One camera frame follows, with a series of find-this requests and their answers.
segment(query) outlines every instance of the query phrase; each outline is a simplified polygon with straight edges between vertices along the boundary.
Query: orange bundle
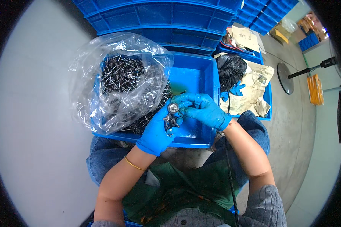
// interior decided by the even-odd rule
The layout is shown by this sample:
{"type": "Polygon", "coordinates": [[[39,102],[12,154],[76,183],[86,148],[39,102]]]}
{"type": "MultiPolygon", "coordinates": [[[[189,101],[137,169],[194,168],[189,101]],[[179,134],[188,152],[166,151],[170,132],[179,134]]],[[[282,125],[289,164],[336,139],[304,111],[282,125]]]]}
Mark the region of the orange bundle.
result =
{"type": "Polygon", "coordinates": [[[318,75],[307,77],[307,84],[309,90],[309,100],[314,105],[323,105],[323,91],[321,80],[318,75]]]}

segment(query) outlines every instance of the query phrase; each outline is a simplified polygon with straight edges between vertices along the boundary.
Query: gloved hand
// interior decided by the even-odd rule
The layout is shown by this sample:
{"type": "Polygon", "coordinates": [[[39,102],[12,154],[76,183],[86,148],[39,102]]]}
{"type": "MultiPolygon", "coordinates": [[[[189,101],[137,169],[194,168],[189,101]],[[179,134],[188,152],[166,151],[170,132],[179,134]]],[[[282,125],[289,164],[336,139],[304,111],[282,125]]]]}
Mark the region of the gloved hand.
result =
{"type": "MultiPolygon", "coordinates": [[[[232,88],[230,89],[231,94],[235,96],[242,96],[242,92],[240,91],[240,89],[246,87],[246,85],[245,84],[240,85],[240,82],[241,81],[239,80],[236,84],[234,84],[234,86],[232,86],[232,88]]],[[[229,99],[229,95],[227,94],[227,92],[222,92],[220,94],[220,97],[224,102],[226,102],[229,99]]]]}
{"type": "MultiPolygon", "coordinates": [[[[171,103],[171,99],[168,99],[165,106],[157,112],[146,126],[143,135],[136,142],[136,146],[148,153],[155,156],[160,156],[160,153],[165,151],[170,143],[177,137],[178,128],[172,127],[167,132],[164,130],[163,118],[168,114],[168,105],[171,103]]],[[[177,119],[177,124],[182,124],[183,119],[177,119]]]]}
{"type": "Polygon", "coordinates": [[[221,110],[207,94],[184,93],[173,97],[172,102],[179,105],[178,112],[181,117],[197,119],[219,131],[223,131],[232,119],[232,116],[221,110]]]}

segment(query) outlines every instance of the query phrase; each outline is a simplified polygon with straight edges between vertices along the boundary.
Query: person's left hand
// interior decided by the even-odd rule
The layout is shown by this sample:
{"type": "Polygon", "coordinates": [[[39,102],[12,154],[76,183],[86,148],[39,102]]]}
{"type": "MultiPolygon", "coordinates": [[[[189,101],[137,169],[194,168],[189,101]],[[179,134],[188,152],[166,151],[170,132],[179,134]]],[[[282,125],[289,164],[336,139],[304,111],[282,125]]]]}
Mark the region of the person's left hand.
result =
{"type": "MultiPolygon", "coordinates": [[[[160,156],[160,153],[165,151],[170,143],[177,137],[179,128],[172,127],[166,132],[164,129],[163,118],[168,114],[168,105],[171,99],[168,99],[165,106],[157,112],[146,126],[143,135],[136,142],[136,146],[148,153],[155,156],[160,156]]],[[[182,124],[183,119],[178,118],[177,124],[182,124]]]]}

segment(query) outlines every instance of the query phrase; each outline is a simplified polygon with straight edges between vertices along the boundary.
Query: handwritten note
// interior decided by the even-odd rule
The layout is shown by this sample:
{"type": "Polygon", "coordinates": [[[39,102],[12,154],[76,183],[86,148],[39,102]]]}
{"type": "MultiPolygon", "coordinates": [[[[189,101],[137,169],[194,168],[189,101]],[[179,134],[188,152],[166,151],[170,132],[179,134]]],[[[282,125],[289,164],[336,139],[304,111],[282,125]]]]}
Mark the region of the handwritten note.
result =
{"type": "Polygon", "coordinates": [[[260,52],[258,39],[256,35],[250,32],[249,29],[232,26],[232,34],[232,37],[235,38],[236,43],[240,46],[250,48],[256,52],[260,52]]]}

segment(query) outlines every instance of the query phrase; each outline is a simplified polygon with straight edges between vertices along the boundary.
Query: newspaper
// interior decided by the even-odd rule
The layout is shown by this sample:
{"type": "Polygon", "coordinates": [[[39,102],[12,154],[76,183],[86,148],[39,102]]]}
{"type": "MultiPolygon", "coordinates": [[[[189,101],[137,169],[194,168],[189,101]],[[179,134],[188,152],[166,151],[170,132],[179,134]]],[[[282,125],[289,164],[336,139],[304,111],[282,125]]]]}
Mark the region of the newspaper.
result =
{"type": "Polygon", "coordinates": [[[230,94],[230,99],[228,99],[228,101],[223,102],[223,100],[220,99],[220,107],[223,111],[227,112],[229,101],[231,101],[231,115],[242,114],[243,112],[250,110],[256,116],[260,116],[258,112],[264,113],[266,111],[268,113],[268,110],[262,110],[260,109],[262,106],[257,105],[259,109],[256,111],[255,104],[259,97],[263,97],[265,88],[268,86],[271,78],[273,77],[274,69],[270,66],[260,65],[247,60],[244,61],[246,61],[248,66],[250,66],[251,72],[246,73],[241,79],[240,84],[246,85],[246,87],[240,89],[243,96],[230,94]]]}

